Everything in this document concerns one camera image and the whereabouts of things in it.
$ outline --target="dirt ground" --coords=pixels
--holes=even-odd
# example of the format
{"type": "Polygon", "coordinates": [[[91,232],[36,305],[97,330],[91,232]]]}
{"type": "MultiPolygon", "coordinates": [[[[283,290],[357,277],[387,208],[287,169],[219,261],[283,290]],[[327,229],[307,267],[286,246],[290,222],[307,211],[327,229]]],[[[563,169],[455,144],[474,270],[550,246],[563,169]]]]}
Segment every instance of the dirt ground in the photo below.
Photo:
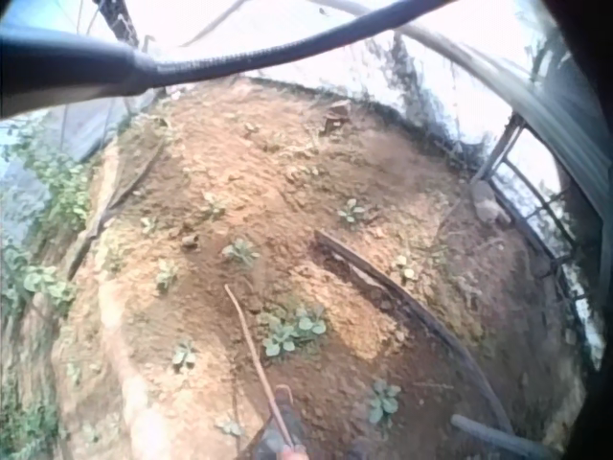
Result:
{"type": "Polygon", "coordinates": [[[348,123],[320,136],[330,104],[249,80],[202,84],[159,103],[111,147],[125,184],[166,142],[79,270],[79,298],[54,349],[73,458],[247,454],[268,410],[224,284],[259,342],[263,311],[298,300],[325,308],[328,330],[313,346],[264,359],[271,383],[293,390],[311,458],[343,458],[358,436],[373,458],[503,458],[449,423],[460,413],[494,425],[454,356],[416,318],[364,296],[315,245],[316,229],[382,270],[404,255],[415,273],[407,290],[475,355],[515,432],[562,440],[552,423],[576,359],[553,280],[535,276],[542,261],[513,227],[479,222],[468,200],[439,231],[466,178],[356,104],[348,123]],[[203,218],[205,193],[226,205],[217,220],[203,218]],[[366,209],[353,229],[337,213],[350,198],[366,209]],[[142,218],[156,219],[148,234],[142,218]],[[194,235],[197,248],[182,247],[194,235]],[[250,269],[221,254],[236,238],[261,254],[250,269]],[[160,260],[177,267],[164,294],[160,260]],[[173,354],[188,339],[195,366],[175,372],[173,354]],[[402,388],[389,439],[367,421],[376,378],[402,388]],[[243,435],[224,434],[220,420],[243,435]]]}

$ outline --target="black tube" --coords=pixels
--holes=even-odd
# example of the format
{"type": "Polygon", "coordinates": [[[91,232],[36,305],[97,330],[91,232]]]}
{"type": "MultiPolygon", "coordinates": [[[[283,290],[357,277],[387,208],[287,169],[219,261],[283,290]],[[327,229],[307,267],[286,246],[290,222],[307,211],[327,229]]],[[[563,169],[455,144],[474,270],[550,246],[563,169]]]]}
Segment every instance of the black tube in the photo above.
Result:
{"type": "Polygon", "coordinates": [[[32,28],[0,26],[0,118],[38,108],[154,87],[205,81],[324,53],[398,27],[444,0],[402,0],[348,24],[284,46],[231,57],[155,62],[122,43],[32,28]]]}

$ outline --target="soil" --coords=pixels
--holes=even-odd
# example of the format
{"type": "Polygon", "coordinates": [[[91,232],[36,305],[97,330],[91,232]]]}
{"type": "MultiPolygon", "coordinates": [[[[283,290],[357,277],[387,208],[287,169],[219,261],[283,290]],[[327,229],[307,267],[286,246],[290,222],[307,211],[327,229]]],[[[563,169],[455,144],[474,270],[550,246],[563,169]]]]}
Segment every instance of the soil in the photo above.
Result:
{"type": "Polygon", "coordinates": [[[73,458],[248,454],[268,409],[224,284],[258,341],[263,311],[325,308],[316,343],[262,358],[271,383],[293,391],[311,458],[343,458],[358,436],[373,458],[494,458],[449,423],[461,413],[495,425],[471,376],[416,318],[364,295],[314,244],[315,229],[383,270],[406,256],[407,290],[475,355],[516,433],[540,441],[552,430],[578,372],[554,281],[534,275],[543,261],[514,227],[477,220],[467,200],[447,216],[467,177],[368,107],[353,104],[347,123],[320,136],[332,102],[249,80],[202,84],[156,105],[112,147],[121,185],[166,145],[75,279],[79,298],[54,350],[73,458]],[[225,203],[223,216],[203,217],[204,193],[225,203]],[[338,215],[350,198],[366,209],[354,228],[338,215]],[[156,218],[147,235],[142,218],[156,218]],[[183,248],[194,235],[197,248],[183,248]],[[236,238],[261,254],[251,268],[222,256],[236,238]],[[177,268],[166,293],[160,260],[177,268]],[[196,362],[176,372],[182,340],[196,362]],[[79,382],[66,377],[69,362],[79,382]],[[402,388],[387,437],[367,421],[376,378],[402,388]],[[227,420],[243,436],[216,428],[227,420]]]}

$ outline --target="dark pipe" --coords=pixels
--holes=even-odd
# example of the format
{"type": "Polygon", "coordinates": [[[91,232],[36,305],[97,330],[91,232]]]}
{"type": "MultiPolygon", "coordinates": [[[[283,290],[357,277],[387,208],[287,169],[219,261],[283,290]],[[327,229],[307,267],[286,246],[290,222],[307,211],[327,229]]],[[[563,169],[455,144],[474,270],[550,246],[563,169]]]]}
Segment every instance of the dark pipe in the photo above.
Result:
{"type": "Polygon", "coordinates": [[[0,118],[38,108],[205,81],[319,55],[398,27],[444,0],[402,0],[284,46],[231,57],[161,63],[122,43],[0,26],[0,118]]]}

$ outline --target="hand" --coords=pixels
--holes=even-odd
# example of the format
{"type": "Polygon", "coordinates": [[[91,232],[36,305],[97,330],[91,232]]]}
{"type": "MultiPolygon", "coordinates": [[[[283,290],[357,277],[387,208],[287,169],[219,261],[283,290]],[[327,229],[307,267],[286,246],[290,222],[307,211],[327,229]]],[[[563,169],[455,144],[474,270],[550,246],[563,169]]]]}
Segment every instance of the hand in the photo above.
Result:
{"type": "Polygon", "coordinates": [[[308,460],[308,455],[304,446],[296,446],[294,449],[284,446],[278,458],[280,460],[308,460]]]}

